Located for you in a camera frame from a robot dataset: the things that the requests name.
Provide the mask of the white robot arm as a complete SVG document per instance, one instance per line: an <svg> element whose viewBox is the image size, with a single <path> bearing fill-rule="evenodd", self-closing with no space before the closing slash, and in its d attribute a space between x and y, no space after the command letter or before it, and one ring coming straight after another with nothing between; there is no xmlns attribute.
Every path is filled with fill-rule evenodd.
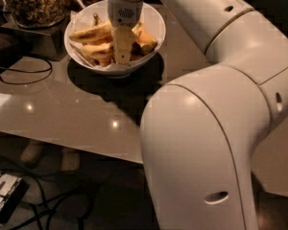
<svg viewBox="0 0 288 230"><path fill-rule="evenodd" d="M141 119L144 170L161 230L258 230L251 161L288 116L288 38L243 0L160 0L210 66L172 80ZM142 0L108 0L112 24Z"/></svg>

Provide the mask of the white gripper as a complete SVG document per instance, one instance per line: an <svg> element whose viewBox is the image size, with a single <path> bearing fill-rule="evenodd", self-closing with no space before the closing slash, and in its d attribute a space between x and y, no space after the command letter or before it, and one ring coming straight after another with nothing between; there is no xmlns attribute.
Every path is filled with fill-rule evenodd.
<svg viewBox="0 0 288 230"><path fill-rule="evenodd" d="M111 22L114 58L118 64L131 61L135 34L132 28L140 19L143 0L108 0L108 19Z"/></svg>

